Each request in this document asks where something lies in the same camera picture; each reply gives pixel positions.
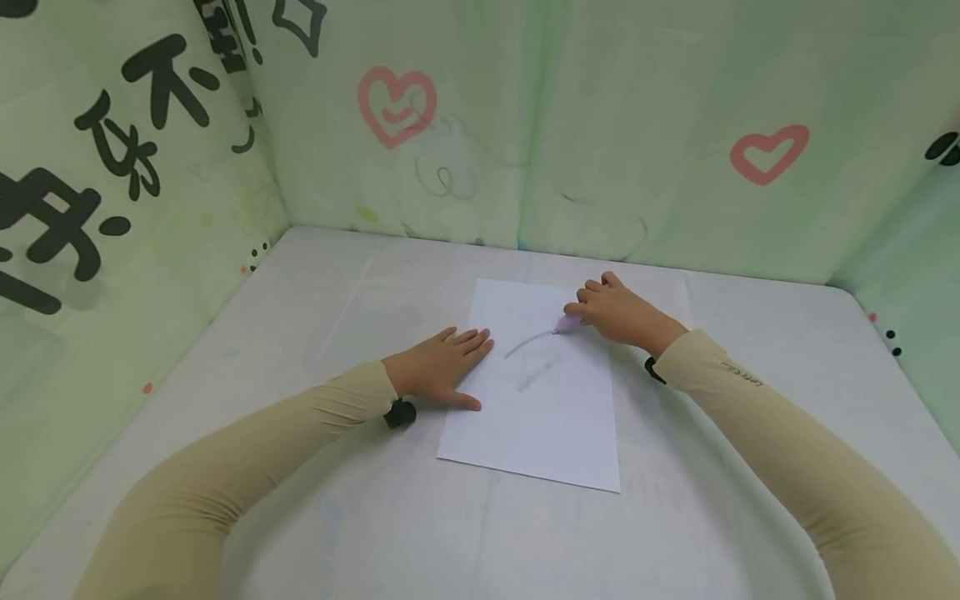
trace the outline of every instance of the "arm sleeve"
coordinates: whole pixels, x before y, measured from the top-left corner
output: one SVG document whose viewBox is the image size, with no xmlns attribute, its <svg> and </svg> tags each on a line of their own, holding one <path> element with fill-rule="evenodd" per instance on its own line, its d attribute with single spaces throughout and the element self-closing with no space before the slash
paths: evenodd
<svg viewBox="0 0 960 600">
<path fill-rule="evenodd" d="M 75 600 L 220 598 L 224 541 L 324 444 L 397 398 L 380 362 L 356 367 L 197 440 L 147 473 L 114 511 Z"/>
<path fill-rule="evenodd" d="M 707 413 L 800 522 L 837 600 L 960 598 L 960 565 L 910 500 L 707 334 L 680 337 L 656 369 Z"/>
</svg>

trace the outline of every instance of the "doodle on wall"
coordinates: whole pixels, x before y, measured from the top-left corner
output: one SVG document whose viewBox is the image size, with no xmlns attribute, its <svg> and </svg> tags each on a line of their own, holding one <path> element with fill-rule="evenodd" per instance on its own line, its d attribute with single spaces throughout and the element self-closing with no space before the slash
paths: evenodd
<svg viewBox="0 0 960 600">
<path fill-rule="evenodd" d="M 792 142 L 790 148 L 774 166 L 766 171 L 758 168 L 746 156 L 747 150 L 751 148 L 770 154 L 786 141 Z M 730 163 L 736 172 L 750 183 L 768 185 L 783 175 L 783 172 L 800 157 L 808 141 L 810 141 L 810 130 L 804 125 L 788 125 L 773 135 L 750 133 L 733 144 L 730 149 Z"/>
<path fill-rule="evenodd" d="M 421 94 L 422 92 L 418 90 L 411 94 L 409 98 L 410 109 L 413 110 L 418 118 L 422 118 L 423 116 L 416 105 L 417 99 Z M 479 148 L 492 164 L 496 166 L 506 167 L 508 169 L 521 169 L 530 165 L 529 160 L 510 161 L 495 156 L 494 153 L 488 150 L 477 138 L 476 134 L 469 129 L 463 117 L 456 112 L 451 111 L 447 114 L 439 115 L 427 125 L 427 129 L 442 135 L 460 136 Z M 451 167 L 450 164 L 441 165 L 436 169 L 425 168 L 420 165 L 422 161 L 425 161 L 423 157 L 414 157 L 414 177 L 417 178 L 417 183 L 420 184 L 420 187 L 428 194 L 434 198 L 453 198 L 454 200 L 473 200 L 476 197 L 479 191 L 477 177 L 470 164 L 467 164 L 461 171 L 456 167 Z"/>
<path fill-rule="evenodd" d="M 373 84 L 382 83 L 387 86 L 390 94 L 390 100 L 394 103 L 400 102 L 407 89 L 419 86 L 426 95 L 426 103 L 423 112 L 411 125 L 402 128 L 400 131 L 390 135 L 386 128 L 380 123 L 373 108 L 370 105 L 370 92 Z M 407 71 L 398 79 L 394 72 L 385 66 L 374 66 L 368 70 L 360 79 L 357 85 L 357 106 L 360 107 L 360 114 L 363 116 L 367 127 L 373 132 L 373 135 L 383 144 L 387 150 L 392 150 L 409 140 L 411 137 L 423 132 L 433 121 L 434 114 L 437 112 L 437 87 L 433 85 L 433 80 L 425 73 L 420 71 Z M 412 106 L 408 106 L 399 111 L 392 111 L 388 107 L 380 110 L 380 116 L 388 125 L 401 125 L 404 121 L 409 121 L 414 115 Z"/>
</svg>

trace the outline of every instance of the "finger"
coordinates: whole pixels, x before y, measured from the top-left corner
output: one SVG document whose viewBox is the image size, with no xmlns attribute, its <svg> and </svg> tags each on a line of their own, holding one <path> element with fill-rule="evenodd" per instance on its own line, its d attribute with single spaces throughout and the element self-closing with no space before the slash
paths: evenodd
<svg viewBox="0 0 960 600">
<path fill-rule="evenodd" d="M 623 287 L 623 283 L 620 281 L 620 277 L 613 274 L 613 271 L 607 271 L 606 273 L 600 276 L 600 280 L 603 281 L 604 285 L 610 287 Z"/>
<path fill-rule="evenodd" d="M 591 292 L 586 288 L 580 288 L 577 290 L 577 300 L 580 302 L 589 302 L 590 300 L 596 298 L 596 295 L 596 292 Z"/>
<path fill-rule="evenodd" d="M 564 312 L 567 315 L 580 315 L 584 316 L 587 314 L 587 305 L 582 302 L 571 302 L 570 304 L 564 306 Z"/>
<path fill-rule="evenodd" d="M 460 348 L 463 349 L 464 355 L 470 354 L 474 350 L 480 348 L 484 342 L 487 341 L 487 338 L 490 337 L 490 330 L 484 329 L 480 333 L 474 335 L 472 338 L 466 340 L 460 345 Z"/>
<path fill-rule="evenodd" d="M 478 411 L 483 408 L 480 400 L 469 394 L 461 394 L 460 392 L 452 393 L 447 398 L 447 403 L 450 404 L 450 406 L 456 406 L 457 408 L 463 408 L 469 411 Z"/>
<path fill-rule="evenodd" d="M 443 331 L 441 331 L 440 333 L 438 333 L 437 335 L 433 336 L 433 337 L 430 338 L 430 339 L 431 339 L 431 340 L 436 340 L 436 341 L 438 341 L 438 342 L 445 342 L 445 341 L 446 341 L 446 338 L 450 337 L 451 335 L 453 335 L 453 334 L 456 333 L 456 332 L 457 332 L 457 328 L 456 328 L 456 327 L 448 327 L 448 328 L 444 329 Z"/>
<path fill-rule="evenodd" d="M 487 358 L 487 354 L 490 354 L 490 351 L 493 349 L 493 340 L 487 340 L 479 346 L 479 348 L 469 352 L 467 354 L 467 360 L 469 360 L 470 368 L 473 369 Z"/>
<path fill-rule="evenodd" d="M 471 329 L 470 331 L 464 331 L 457 337 L 453 338 L 453 341 L 450 342 L 450 344 L 452 344 L 453 346 L 460 346 L 463 342 L 466 342 L 472 339 L 473 337 L 475 337 L 476 334 L 477 334 L 476 329 Z"/>
</svg>

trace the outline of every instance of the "white paper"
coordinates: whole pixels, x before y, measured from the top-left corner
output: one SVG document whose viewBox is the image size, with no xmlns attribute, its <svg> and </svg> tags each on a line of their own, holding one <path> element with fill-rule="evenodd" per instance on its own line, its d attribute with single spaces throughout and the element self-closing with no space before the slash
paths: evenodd
<svg viewBox="0 0 960 600">
<path fill-rule="evenodd" d="M 550 333 L 573 298 L 477 280 L 468 325 L 488 328 L 495 346 L 460 391 L 483 410 L 447 412 L 438 458 L 620 492 L 607 343 L 592 327 Z"/>
</svg>

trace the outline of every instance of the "white table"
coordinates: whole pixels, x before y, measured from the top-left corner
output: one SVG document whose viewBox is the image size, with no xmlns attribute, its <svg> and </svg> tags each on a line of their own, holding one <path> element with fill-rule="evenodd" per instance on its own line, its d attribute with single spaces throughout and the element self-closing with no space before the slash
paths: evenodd
<svg viewBox="0 0 960 600">
<path fill-rule="evenodd" d="M 69 597 L 110 512 L 152 465 L 360 361 L 465 322 L 478 277 L 578 287 L 615 269 L 705 328 L 886 473 L 960 554 L 960 459 L 846 293 L 826 287 L 294 228 L 156 390 L 7 577 Z M 623 493 L 435 458 L 420 406 L 325 448 L 229 539 L 228 597 L 830 597 L 802 530 L 685 396 L 615 348 Z"/>
</svg>

